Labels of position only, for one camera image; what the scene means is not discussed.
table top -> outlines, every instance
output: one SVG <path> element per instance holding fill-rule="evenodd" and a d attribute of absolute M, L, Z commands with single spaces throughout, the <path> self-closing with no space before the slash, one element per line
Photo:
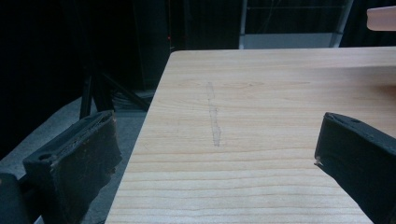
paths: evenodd
<path fill-rule="evenodd" d="M 325 112 L 396 136 L 396 48 L 179 51 L 106 223 L 370 223 L 314 165 Z"/>

gray floor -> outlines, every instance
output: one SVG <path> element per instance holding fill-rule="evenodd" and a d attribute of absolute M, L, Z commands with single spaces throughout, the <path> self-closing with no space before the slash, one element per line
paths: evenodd
<path fill-rule="evenodd" d="M 80 99 L 77 99 L 53 114 L 0 161 L 0 173 L 12 173 L 17 178 L 22 177 L 25 172 L 21 161 L 77 122 L 79 107 Z M 116 113 L 117 132 L 122 161 L 117 166 L 116 173 L 112 176 L 110 183 L 104 186 L 93 200 L 82 223 L 103 223 L 106 220 L 122 174 L 134 148 L 134 142 L 147 114 L 135 108 L 119 108 L 118 111 L 120 112 Z"/>

screw hole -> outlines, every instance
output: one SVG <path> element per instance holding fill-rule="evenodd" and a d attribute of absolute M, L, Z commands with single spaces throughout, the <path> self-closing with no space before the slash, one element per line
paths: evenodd
<path fill-rule="evenodd" d="M 51 156 L 52 156 L 51 154 L 44 154 L 44 155 L 41 155 L 40 157 L 38 157 L 38 159 L 40 161 L 44 161 L 44 160 L 49 159 Z"/>

scratch on table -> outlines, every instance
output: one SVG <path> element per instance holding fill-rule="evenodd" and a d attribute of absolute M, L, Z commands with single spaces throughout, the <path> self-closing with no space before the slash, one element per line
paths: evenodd
<path fill-rule="evenodd" d="M 210 122 L 212 125 L 213 144 L 215 147 L 220 146 L 221 129 L 218 125 L 218 108 L 213 104 L 215 91 L 211 82 L 206 85 L 207 102 L 209 105 Z"/>

wood grain surface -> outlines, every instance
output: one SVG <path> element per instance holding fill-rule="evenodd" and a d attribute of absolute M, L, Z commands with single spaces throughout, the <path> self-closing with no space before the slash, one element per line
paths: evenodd
<path fill-rule="evenodd" d="M 396 48 L 173 53 L 107 223 L 370 223 L 314 151 L 327 111 L 396 136 L 395 65 Z"/>

